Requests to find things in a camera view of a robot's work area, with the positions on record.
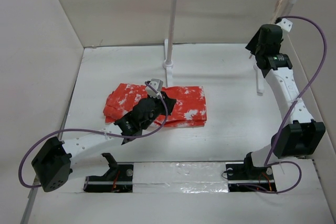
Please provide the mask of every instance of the vertical pole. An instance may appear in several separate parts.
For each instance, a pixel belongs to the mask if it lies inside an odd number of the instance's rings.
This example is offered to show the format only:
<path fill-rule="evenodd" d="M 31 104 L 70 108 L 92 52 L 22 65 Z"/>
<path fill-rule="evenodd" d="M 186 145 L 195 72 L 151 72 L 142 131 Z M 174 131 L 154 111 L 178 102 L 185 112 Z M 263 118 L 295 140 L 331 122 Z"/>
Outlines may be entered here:
<path fill-rule="evenodd" d="M 285 8 L 283 9 L 281 16 L 287 16 L 291 12 L 294 4 L 296 3 L 297 0 L 288 0 Z"/>
<path fill-rule="evenodd" d="M 174 24 L 175 24 L 175 14 L 176 14 L 176 2 L 177 0 L 172 0 L 171 11 L 170 11 L 170 22 L 169 22 L 169 35 L 168 35 L 168 49 L 166 60 L 163 62 L 163 67 L 173 67 L 172 61 L 172 50 L 173 50 L 173 39 L 174 39 Z"/>

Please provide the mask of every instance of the purple cable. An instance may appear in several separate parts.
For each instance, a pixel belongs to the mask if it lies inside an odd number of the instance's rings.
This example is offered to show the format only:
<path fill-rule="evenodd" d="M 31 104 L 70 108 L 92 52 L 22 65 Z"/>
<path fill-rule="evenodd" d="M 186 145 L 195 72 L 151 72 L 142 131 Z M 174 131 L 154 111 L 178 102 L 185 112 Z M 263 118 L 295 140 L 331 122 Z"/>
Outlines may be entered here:
<path fill-rule="evenodd" d="M 148 82 L 145 82 L 146 86 L 149 87 L 150 89 L 152 89 L 155 93 L 157 92 L 152 86 L 149 85 Z M 120 137 L 120 138 L 132 138 L 132 139 L 135 139 L 135 138 L 143 138 L 143 137 L 147 137 L 147 136 L 150 136 L 150 135 L 153 135 L 154 133 L 158 132 L 160 129 L 162 129 L 162 127 L 164 126 L 164 124 L 166 123 L 167 121 L 167 118 L 168 118 L 168 108 L 167 108 L 167 105 L 166 103 L 164 102 L 163 98 L 161 96 L 159 96 L 163 106 L 164 106 L 164 109 L 166 111 L 166 116 L 163 120 L 163 123 L 160 125 L 160 127 L 158 127 L 156 130 L 148 133 L 148 134 L 145 134 L 145 135 L 142 135 L 142 136 L 123 136 L 123 135 L 117 135 L 117 134 L 113 134 L 113 133 L 105 133 L 103 131 L 95 131 L 95 130 L 87 130 L 87 129 L 63 129 L 63 130 L 58 130 L 58 131 L 54 131 L 54 132 L 51 132 L 50 134 L 42 137 L 39 141 L 37 141 L 28 151 L 27 153 L 23 156 L 21 162 L 20 162 L 20 165 L 19 165 L 19 171 L 18 171 L 18 176 L 19 176 L 19 181 L 21 183 L 21 185 L 23 185 L 24 187 L 27 187 L 27 188 L 37 188 L 37 187 L 41 187 L 41 185 L 28 185 L 26 184 L 24 181 L 23 181 L 23 178 L 22 178 L 22 169 L 23 169 L 23 165 L 25 164 L 25 161 L 28 157 L 28 155 L 40 144 L 42 143 L 43 141 L 45 141 L 46 139 L 56 135 L 56 134 L 59 134 L 59 133 L 62 133 L 62 132 L 88 132 L 88 133 L 93 133 L 93 134 L 100 134 L 100 135 L 107 135 L 107 136 L 113 136 L 113 137 Z"/>
<path fill-rule="evenodd" d="M 240 186 L 245 186 L 245 187 L 247 187 L 247 188 L 250 189 L 250 190 L 256 191 L 256 192 L 258 192 L 258 193 L 263 193 L 263 194 L 283 194 L 283 193 L 286 193 L 286 192 L 288 192 L 288 191 L 291 191 L 292 189 L 294 189 L 295 187 L 297 187 L 298 184 L 301 182 L 301 179 L 302 179 L 302 170 L 301 170 L 300 166 L 299 166 L 297 163 L 295 163 L 295 162 L 292 162 L 292 161 L 282 161 L 281 163 L 282 163 L 282 164 L 293 164 L 293 165 L 295 165 L 295 166 L 298 168 L 298 170 L 299 170 L 299 178 L 298 178 L 298 180 L 296 181 L 296 183 L 295 183 L 294 185 L 292 185 L 291 187 L 289 187 L 289 188 L 287 188 L 287 189 L 285 189 L 285 190 L 282 190 L 282 191 L 267 191 L 267 190 L 264 189 L 263 187 L 258 186 L 258 185 L 254 185 L 254 184 L 242 183 L 242 184 L 238 184 L 238 185 L 240 185 Z"/>
<path fill-rule="evenodd" d="M 265 167 L 278 164 L 278 163 L 269 164 L 268 161 L 271 158 L 271 155 L 272 155 L 272 153 L 273 153 L 273 151 L 275 149 L 275 146 L 277 145 L 277 142 L 278 142 L 279 137 L 280 137 L 281 130 L 282 130 L 282 128 L 284 128 L 284 125 L 287 122 L 287 120 L 288 120 L 288 118 L 290 116 L 290 113 L 293 111 L 295 105 L 298 103 L 298 99 L 303 96 L 303 94 L 306 92 L 306 90 L 315 81 L 317 75 L 320 73 L 321 68 L 322 68 L 322 66 L 324 64 L 324 61 L 326 60 L 325 58 L 327 56 L 327 39 L 326 39 L 326 36 L 324 35 L 324 32 L 322 31 L 322 28 L 318 24 L 316 24 L 314 21 L 312 21 L 312 20 L 310 20 L 308 18 L 304 18 L 304 17 L 301 17 L 301 16 L 284 16 L 284 17 L 279 17 L 279 18 L 296 18 L 296 19 L 302 19 L 302 20 L 305 20 L 305 21 L 311 23 L 312 25 L 314 25 L 314 27 L 316 27 L 316 29 L 319 31 L 319 33 L 320 33 L 320 35 L 322 37 L 322 40 L 323 40 L 323 56 L 322 56 L 322 60 L 321 60 L 321 62 L 319 64 L 319 67 L 317 68 L 315 74 L 310 79 L 310 81 L 307 83 L 307 85 L 304 87 L 304 89 L 298 94 L 298 96 L 296 97 L 295 101 L 289 107 L 289 110 L 288 110 L 287 114 L 283 118 L 283 120 L 281 122 L 281 125 L 279 127 L 279 130 L 278 130 L 278 132 L 277 132 L 277 134 L 275 136 L 274 142 L 273 142 L 273 144 L 271 146 L 271 149 L 269 150 L 269 153 L 268 153 L 267 158 L 265 160 L 265 163 L 264 163 Z"/>

